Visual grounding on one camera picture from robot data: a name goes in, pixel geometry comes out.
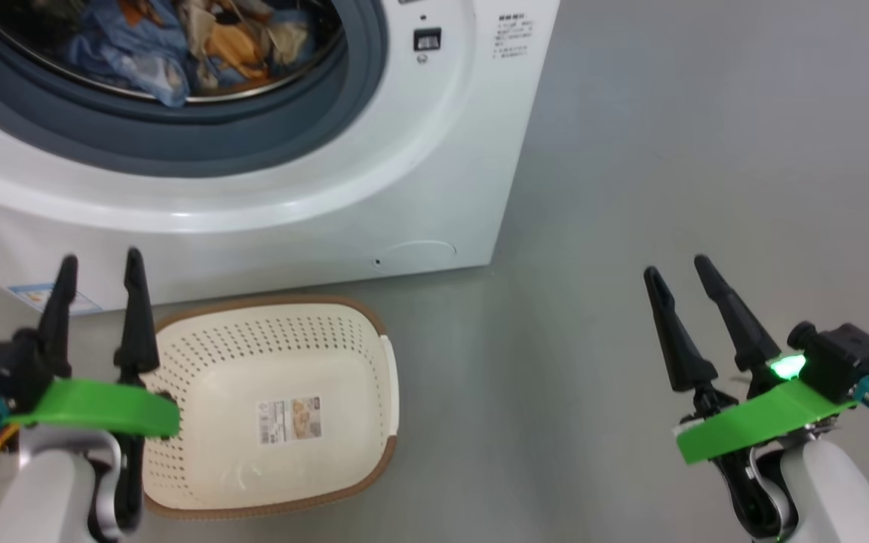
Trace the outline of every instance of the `white plastic basket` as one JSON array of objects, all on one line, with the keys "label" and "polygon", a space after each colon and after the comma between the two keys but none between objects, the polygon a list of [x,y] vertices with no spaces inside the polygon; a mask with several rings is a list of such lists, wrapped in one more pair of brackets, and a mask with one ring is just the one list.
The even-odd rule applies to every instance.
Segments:
[{"label": "white plastic basket", "polygon": [[180,313],[158,326],[144,377],[180,406],[180,435],[147,440],[147,508],[231,519],[358,494],[394,453],[394,351],[350,299],[279,296]]}]

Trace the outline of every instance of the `green led light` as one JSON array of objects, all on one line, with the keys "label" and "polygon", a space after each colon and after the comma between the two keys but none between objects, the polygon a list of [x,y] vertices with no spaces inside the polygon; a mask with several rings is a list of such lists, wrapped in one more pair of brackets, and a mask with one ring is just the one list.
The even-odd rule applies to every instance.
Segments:
[{"label": "green led light", "polygon": [[800,370],[803,369],[803,365],[806,364],[806,357],[803,354],[793,354],[790,357],[783,357],[773,364],[769,365],[769,368],[773,370],[780,379],[790,379],[797,377],[800,374]]}]

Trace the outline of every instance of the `white washing machine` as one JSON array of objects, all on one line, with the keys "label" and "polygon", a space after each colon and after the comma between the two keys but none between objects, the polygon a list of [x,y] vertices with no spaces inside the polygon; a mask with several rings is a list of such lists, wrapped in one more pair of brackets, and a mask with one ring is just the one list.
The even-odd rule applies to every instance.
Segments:
[{"label": "white washing machine", "polygon": [[113,96],[0,37],[0,286],[78,312],[485,265],[558,0],[335,0],[341,45],[232,103]]}]

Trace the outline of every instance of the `green bracket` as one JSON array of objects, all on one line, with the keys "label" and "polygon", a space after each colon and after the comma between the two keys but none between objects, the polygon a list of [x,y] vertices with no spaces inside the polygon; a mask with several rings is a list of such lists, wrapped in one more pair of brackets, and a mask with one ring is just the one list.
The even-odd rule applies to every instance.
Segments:
[{"label": "green bracket", "polygon": [[856,405],[837,405],[799,379],[706,419],[676,437],[683,460],[695,464],[786,435]]},{"label": "green bracket", "polygon": [[55,424],[143,437],[180,432],[180,408],[145,388],[87,379],[58,379],[35,410],[10,416],[7,423]]}]

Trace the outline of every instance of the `sticker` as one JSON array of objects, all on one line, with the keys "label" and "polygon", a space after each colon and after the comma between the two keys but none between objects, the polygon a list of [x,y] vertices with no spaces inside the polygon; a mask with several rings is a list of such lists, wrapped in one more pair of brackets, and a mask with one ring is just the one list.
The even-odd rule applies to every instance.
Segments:
[{"label": "sticker", "polygon": [[492,58],[514,58],[527,55],[528,42],[531,41],[534,27],[535,21],[526,18],[525,14],[498,15]]},{"label": "sticker", "polygon": [[256,405],[256,429],[262,446],[279,446],[321,436],[321,398],[309,396]]},{"label": "sticker", "polygon": [[686,430],[696,428],[696,426],[700,426],[703,422],[706,422],[706,419],[691,419],[686,420],[686,422],[683,422],[682,424],[677,424],[676,426],[673,426],[673,436],[679,437],[680,434],[686,432]]},{"label": "sticker", "polygon": [[[17,287],[9,287],[18,299],[35,307],[39,313],[45,310],[45,303],[48,302],[49,296],[52,295],[52,285],[55,283],[42,283],[42,285],[21,285]],[[75,299],[69,305],[69,315],[87,315],[89,313],[99,313],[103,311],[101,307],[93,303],[93,300],[86,298],[82,292],[75,293]]]}]

